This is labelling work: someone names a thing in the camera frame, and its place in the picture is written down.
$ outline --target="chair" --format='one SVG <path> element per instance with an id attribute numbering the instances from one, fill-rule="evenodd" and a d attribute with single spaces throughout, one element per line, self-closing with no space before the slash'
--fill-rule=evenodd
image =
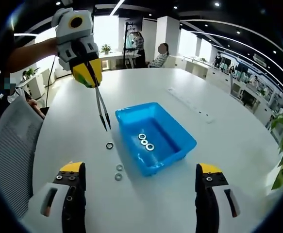
<path id="1" fill-rule="evenodd" d="M 0 192 L 19 219 L 33 195 L 33 159 L 42 122 L 21 96 L 0 118 Z"/>

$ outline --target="black cable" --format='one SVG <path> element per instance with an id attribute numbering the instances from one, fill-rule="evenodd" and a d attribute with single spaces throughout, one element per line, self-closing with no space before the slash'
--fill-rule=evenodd
<path id="1" fill-rule="evenodd" d="M 55 63 L 55 58 L 56 58 L 56 56 L 54 56 L 54 60 L 53 60 L 52 68 L 50 69 L 50 75 L 49 75 L 49 80 L 48 80 L 48 90 L 47 90 L 47 93 L 46 93 L 46 101 L 45 101 L 45 107 L 46 107 L 46 108 L 48 107 L 48 97 L 49 97 L 49 87 L 50 87 L 50 76 L 52 75 L 53 66 L 54 66 L 54 63 Z"/>

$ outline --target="metal washer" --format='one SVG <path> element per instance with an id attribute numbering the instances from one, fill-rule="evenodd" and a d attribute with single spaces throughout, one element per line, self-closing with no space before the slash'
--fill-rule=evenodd
<path id="1" fill-rule="evenodd" d="M 147 136 L 146 136 L 144 133 L 140 133 L 140 134 L 138 135 L 138 138 L 139 138 L 140 140 L 144 140 L 144 139 L 147 138 Z"/>
<path id="2" fill-rule="evenodd" d="M 152 151 L 152 150 L 154 150 L 154 145 L 152 143 L 148 143 L 148 144 L 146 144 L 146 149 L 148 151 Z"/>
<path id="3" fill-rule="evenodd" d="M 122 176 L 122 174 L 120 174 L 120 173 L 117 173 L 117 174 L 115 175 L 115 177 L 114 177 L 114 179 L 115 179 L 116 181 L 120 181 L 120 180 L 122 180 L 122 178 L 123 178 L 123 176 Z"/>
<path id="4" fill-rule="evenodd" d="M 145 145 L 147 145 L 148 144 L 148 140 L 146 140 L 146 139 L 143 139 L 143 140 L 141 140 L 141 142 L 140 142 L 143 146 L 145 146 Z"/>
<path id="5" fill-rule="evenodd" d="M 107 148 L 108 150 L 111 150 L 111 149 L 113 148 L 113 143 L 112 143 L 112 142 L 108 142 L 108 143 L 106 144 L 106 148 Z"/>
<path id="6" fill-rule="evenodd" d="M 123 170 L 123 165 L 122 164 L 118 164 L 117 165 L 117 170 L 118 171 L 122 171 Z"/>

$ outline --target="person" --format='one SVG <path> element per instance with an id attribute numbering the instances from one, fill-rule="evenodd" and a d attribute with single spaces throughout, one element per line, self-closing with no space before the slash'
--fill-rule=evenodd
<path id="1" fill-rule="evenodd" d="M 219 68 L 221 61 L 222 61 L 221 52 L 218 52 L 213 64 L 215 65 L 215 67 Z"/>
<path id="2" fill-rule="evenodd" d="M 146 55 L 144 50 L 144 38 L 142 37 L 140 32 L 135 32 L 133 43 L 136 45 L 137 54 L 140 55 L 136 57 L 136 68 L 145 68 L 146 67 Z"/>
<path id="3" fill-rule="evenodd" d="M 12 24 L 7 26 L 6 18 L 0 18 L 0 92 L 8 95 L 4 89 L 5 79 L 10 77 L 10 73 L 20 71 L 37 61 L 57 55 L 56 38 L 51 38 L 43 42 L 16 48 L 14 44 L 14 32 Z M 0 99 L 0 116 L 6 108 L 4 101 Z"/>
<path id="4" fill-rule="evenodd" d="M 250 79 L 250 84 L 255 87 L 258 86 L 258 77 L 256 75 Z"/>
<path id="5" fill-rule="evenodd" d="M 162 67 L 169 56 L 169 46 L 167 43 L 160 44 L 157 50 L 160 54 L 153 61 L 146 63 L 149 68 Z"/>
<path id="6" fill-rule="evenodd" d="M 4 106 L 4 108 L 7 108 L 18 96 L 24 98 L 27 103 L 36 111 L 36 113 L 38 113 L 38 115 L 42 117 L 42 119 L 45 118 L 45 115 L 48 112 L 49 108 L 38 108 L 37 101 L 33 100 L 26 91 L 24 91 L 20 87 L 16 87 L 16 85 L 12 82 L 10 83 L 10 93 L 6 92 L 1 100 L 3 101 L 2 105 Z"/>
<path id="7" fill-rule="evenodd" d="M 235 74 L 234 66 L 231 66 L 231 68 L 230 68 L 230 74 Z"/>

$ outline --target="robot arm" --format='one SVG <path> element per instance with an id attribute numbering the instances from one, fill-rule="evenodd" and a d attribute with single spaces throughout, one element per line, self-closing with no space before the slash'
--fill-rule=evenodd
<path id="1" fill-rule="evenodd" d="M 86 87 L 95 88 L 102 81 L 98 46 L 92 33 L 93 20 L 87 10 L 59 9 L 53 16 L 56 27 L 59 64 L 71 70 L 74 78 Z"/>

